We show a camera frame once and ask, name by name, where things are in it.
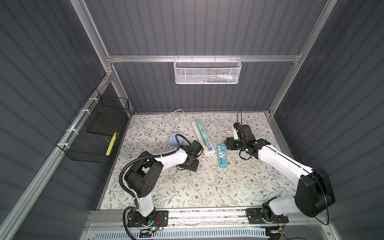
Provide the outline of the long white power strip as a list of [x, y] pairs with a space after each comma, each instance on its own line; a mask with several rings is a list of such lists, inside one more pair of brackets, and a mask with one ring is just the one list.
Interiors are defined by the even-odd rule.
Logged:
[[207, 131], [204, 128], [204, 125], [201, 120], [197, 120], [191, 123], [192, 127], [196, 133], [198, 142], [203, 146], [203, 156], [211, 157], [216, 153], [216, 149], [212, 144]]

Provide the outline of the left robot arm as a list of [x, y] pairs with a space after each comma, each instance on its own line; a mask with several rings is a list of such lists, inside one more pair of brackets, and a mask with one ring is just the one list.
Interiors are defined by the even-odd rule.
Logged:
[[179, 167], [195, 172], [199, 165], [198, 157], [203, 146], [193, 141], [188, 145], [178, 145], [176, 149], [158, 155], [142, 152], [138, 158], [123, 167], [119, 175], [121, 188], [129, 193], [135, 202], [136, 211], [143, 218], [155, 214], [152, 191], [163, 170]]

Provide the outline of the teal power strip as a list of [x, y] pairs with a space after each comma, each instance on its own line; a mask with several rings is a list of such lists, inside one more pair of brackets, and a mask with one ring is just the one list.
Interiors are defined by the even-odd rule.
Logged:
[[225, 169], [228, 167], [226, 150], [221, 151], [220, 144], [217, 145], [219, 168]]

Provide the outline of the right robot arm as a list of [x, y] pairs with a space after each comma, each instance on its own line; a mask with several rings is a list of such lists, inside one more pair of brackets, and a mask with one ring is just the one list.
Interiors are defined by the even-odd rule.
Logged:
[[273, 197], [263, 203], [262, 216], [267, 223], [285, 214], [302, 213], [314, 218], [335, 203], [336, 197], [328, 173], [305, 166], [283, 154], [264, 139], [256, 139], [250, 126], [234, 123], [233, 137], [225, 140], [228, 150], [238, 150], [277, 169], [295, 186], [294, 195]]

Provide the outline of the green plug adapter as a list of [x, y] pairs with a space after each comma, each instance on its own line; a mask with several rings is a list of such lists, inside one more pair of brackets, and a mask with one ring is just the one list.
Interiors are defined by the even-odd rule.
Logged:
[[221, 142], [220, 148], [221, 148], [221, 151], [225, 151], [226, 150], [226, 144], [224, 142]]

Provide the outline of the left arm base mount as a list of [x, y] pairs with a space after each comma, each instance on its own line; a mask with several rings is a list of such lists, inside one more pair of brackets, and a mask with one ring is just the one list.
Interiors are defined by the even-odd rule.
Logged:
[[127, 226], [139, 227], [166, 227], [168, 225], [169, 211], [154, 210], [147, 217], [143, 217], [137, 211], [130, 211], [127, 215]]

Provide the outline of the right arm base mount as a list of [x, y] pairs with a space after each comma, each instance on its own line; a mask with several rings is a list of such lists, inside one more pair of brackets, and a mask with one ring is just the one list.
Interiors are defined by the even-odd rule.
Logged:
[[275, 215], [266, 208], [248, 208], [245, 210], [250, 224], [287, 224], [287, 215]]

